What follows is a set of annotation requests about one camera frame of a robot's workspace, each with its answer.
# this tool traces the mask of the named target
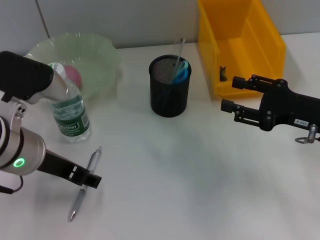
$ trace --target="table surface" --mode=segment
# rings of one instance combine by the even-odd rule
[[[301,94],[320,98],[320,33],[282,36],[284,79]],[[42,172],[0,196],[3,240],[318,240],[320,152],[295,143],[302,129],[271,132],[234,122],[211,101],[196,43],[183,57],[192,66],[183,114],[163,118],[150,108],[148,67],[172,46],[120,49],[123,74],[112,96],[91,104],[92,136],[61,142],[50,112],[28,107],[23,125],[49,150],[85,166],[99,145],[102,157],[79,214],[67,222],[78,187]],[[260,99],[236,103],[258,108]],[[0,172],[0,184],[19,186]]]

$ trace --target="yellow plastic bin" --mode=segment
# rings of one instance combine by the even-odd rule
[[[234,76],[282,78],[286,46],[259,0],[198,0],[198,7],[198,48],[215,95],[259,95],[232,88]],[[220,66],[227,81],[220,81]]]

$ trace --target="plastic bottle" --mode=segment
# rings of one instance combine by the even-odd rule
[[[63,102],[49,101],[53,117],[64,139],[69,143],[78,143],[91,135],[91,125],[86,113],[84,101],[77,86],[67,77],[61,63],[49,64],[65,81],[69,99]]]

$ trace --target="black mesh pen holder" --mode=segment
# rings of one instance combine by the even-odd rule
[[[187,107],[191,66],[188,64],[187,79],[172,83],[177,59],[176,55],[163,55],[153,60],[149,66],[151,108],[165,118],[178,116]],[[185,59],[180,57],[179,64],[182,61]]]

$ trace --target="pen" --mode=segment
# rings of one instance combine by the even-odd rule
[[[95,170],[97,168],[97,164],[98,164],[99,159],[101,157],[101,152],[102,152],[102,146],[99,146],[99,148],[91,155],[88,166],[86,167],[86,169],[88,169],[91,174],[95,173]],[[79,212],[81,204],[86,196],[87,188],[88,187],[86,185],[84,185],[80,188],[80,190],[74,200],[74,203],[71,207],[69,216],[68,216],[69,222],[71,222],[75,218],[76,214]]]

